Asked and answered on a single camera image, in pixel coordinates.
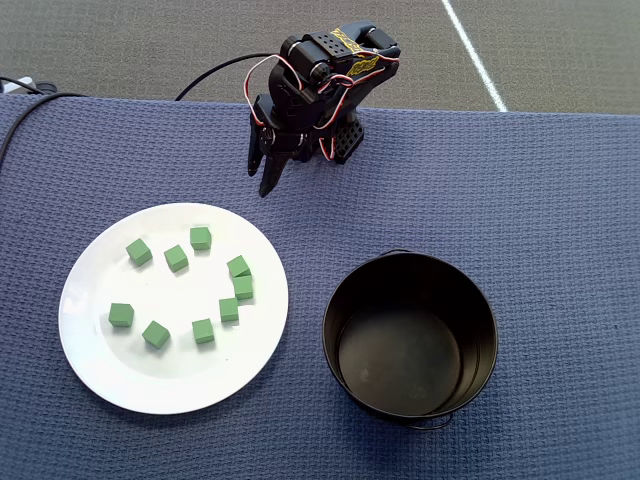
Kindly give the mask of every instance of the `textured blue fabric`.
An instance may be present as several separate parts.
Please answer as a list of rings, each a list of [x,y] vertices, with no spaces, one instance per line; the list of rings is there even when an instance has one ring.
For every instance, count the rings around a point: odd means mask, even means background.
[[[33,101],[0,96],[0,136]],[[0,172],[0,476],[639,478],[640,117],[362,117],[347,165],[292,163],[266,199],[246,176],[246,106],[63,98],[29,118]],[[169,202],[254,223],[291,303],[247,387],[155,417],[76,378],[57,307],[98,234]],[[433,433],[361,411],[322,353],[335,286],[397,246],[465,271],[498,322],[491,381]]]

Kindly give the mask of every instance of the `robotic arm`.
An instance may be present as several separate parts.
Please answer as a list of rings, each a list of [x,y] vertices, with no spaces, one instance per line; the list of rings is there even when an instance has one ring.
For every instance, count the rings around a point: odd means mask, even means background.
[[[328,160],[347,161],[364,138],[355,109],[396,74],[399,56],[397,43],[368,20],[285,40],[270,94],[258,95],[251,108],[248,170],[254,176],[266,156],[261,197],[275,188],[289,159],[307,162],[320,148]]]

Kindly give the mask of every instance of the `black pot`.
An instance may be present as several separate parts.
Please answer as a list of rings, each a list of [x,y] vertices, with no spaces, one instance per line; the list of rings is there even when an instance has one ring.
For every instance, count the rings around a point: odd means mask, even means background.
[[[324,316],[324,353],[351,398],[420,430],[447,425],[496,363],[496,322],[480,289],[454,266],[392,250],[359,266]],[[441,418],[433,426],[412,425]]]

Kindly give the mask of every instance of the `white line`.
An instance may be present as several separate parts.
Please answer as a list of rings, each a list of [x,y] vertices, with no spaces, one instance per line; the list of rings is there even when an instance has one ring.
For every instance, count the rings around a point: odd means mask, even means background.
[[[493,100],[493,103],[496,104],[496,108],[498,109],[499,112],[508,112],[507,107],[502,101],[502,98],[500,98],[500,94],[498,93],[498,90],[496,90],[496,86],[491,81],[491,78],[489,78],[489,74],[485,70],[484,65],[482,65],[482,60],[480,60],[480,57],[476,53],[476,49],[473,48],[473,45],[471,44],[471,40],[469,40],[469,37],[467,37],[467,34],[464,31],[464,27],[460,23],[460,20],[458,20],[458,16],[456,15],[456,12],[453,11],[453,8],[451,7],[449,0],[442,0],[442,4],[444,5],[445,10],[449,14],[449,18],[451,19],[451,22],[453,22],[453,26],[456,28],[458,35],[460,35],[460,40],[462,40],[464,47],[467,49],[467,52],[469,53],[469,56],[471,57],[471,60],[473,61],[473,64],[476,67],[476,70],[478,70],[478,73],[480,74],[480,78],[482,78],[482,81],[484,82],[484,86],[487,88],[489,95],[491,95],[491,99]]]

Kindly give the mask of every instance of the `pot handle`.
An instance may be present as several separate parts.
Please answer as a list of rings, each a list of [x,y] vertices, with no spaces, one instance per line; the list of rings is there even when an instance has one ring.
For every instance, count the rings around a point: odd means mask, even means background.
[[[453,413],[450,413],[448,415],[449,418],[447,418],[447,420],[445,420],[443,423],[440,423],[438,425],[433,425],[430,427],[421,427],[419,425],[406,425],[406,424],[401,424],[404,427],[407,428],[412,428],[413,430],[421,430],[421,431],[427,431],[427,430],[439,430],[441,428],[446,427],[447,425],[449,425],[451,423],[451,420],[453,420]]]
[[[407,248],[392,248],[391,250],[381,253],[380,256],[384,257],[385,255],[390,255],[392,253],[412,253],[411,250]]]

